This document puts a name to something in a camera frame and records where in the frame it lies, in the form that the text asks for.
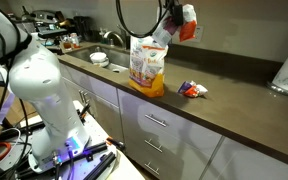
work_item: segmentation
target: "kitchen counter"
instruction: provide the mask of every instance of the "kitchen counter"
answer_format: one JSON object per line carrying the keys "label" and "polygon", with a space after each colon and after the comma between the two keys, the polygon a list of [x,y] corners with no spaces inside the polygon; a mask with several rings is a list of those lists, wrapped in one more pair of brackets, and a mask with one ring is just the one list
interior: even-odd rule
{"label": "kitchen counter", "polygon": [[[81,45],[86,48],[96,44]],[[288,97],[265,86],[280,64],[172,48],[172,58],[165,64],[165,94],[159,98],[148,98],[132,89],[128,71],[117,74],[66,54],[58,58],[69,67],[288,164]],[[204,97],[184,97],[177,90],[185,80],[194,80],[209,92]]]}

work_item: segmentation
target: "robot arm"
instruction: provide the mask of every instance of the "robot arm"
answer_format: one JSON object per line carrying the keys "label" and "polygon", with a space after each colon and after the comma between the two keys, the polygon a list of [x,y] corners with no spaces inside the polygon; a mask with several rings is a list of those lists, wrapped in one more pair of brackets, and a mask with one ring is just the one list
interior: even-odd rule
{"label": "robot arm", "polygon": [[[0,38],[0,58],[17,48],[15,28],[0,12],[0,34],[5,41]],[[28,34],[19,31],[23,42]],[[68,147],[75,152],[74,156],[81,154],[90,137],[61,79],[57,57],[33,40],[15,56],[8,72],[9,90],[30,102],[45,124],[32,137],[33,153],[29,155],[32,170],[42,173],[53,168],[53,154],[58,154],[62,162],[67,161]]]}

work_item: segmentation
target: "cabinet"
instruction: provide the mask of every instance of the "cabinet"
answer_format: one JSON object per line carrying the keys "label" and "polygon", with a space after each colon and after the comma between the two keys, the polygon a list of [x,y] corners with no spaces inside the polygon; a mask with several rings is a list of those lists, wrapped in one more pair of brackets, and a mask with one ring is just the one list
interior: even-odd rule
{"label": "cabinet", "polygon": [[159,179],[198,179],[220,135],[118,90],[126,153]]}
{"label": "cabinet", "polygon": [[288,180],[288,165],[225,138],[203,180]]}
{"label": "cabinet", "polygon": [[119,107],[97,96],[96,94],[62,78],[73,100],[90,104],[89,113],[101,125],[106,133],[124,142]]}

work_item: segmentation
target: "candy wrapper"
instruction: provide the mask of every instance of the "candy wrapper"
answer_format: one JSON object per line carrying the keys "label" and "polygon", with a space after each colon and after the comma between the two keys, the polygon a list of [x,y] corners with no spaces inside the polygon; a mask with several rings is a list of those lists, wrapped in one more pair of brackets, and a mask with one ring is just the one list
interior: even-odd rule
{"label": "candy wrapper", "polygon": [[207,93],[207,89],[194,81],[185,81],[177,92],[188,97],[198,97]]}

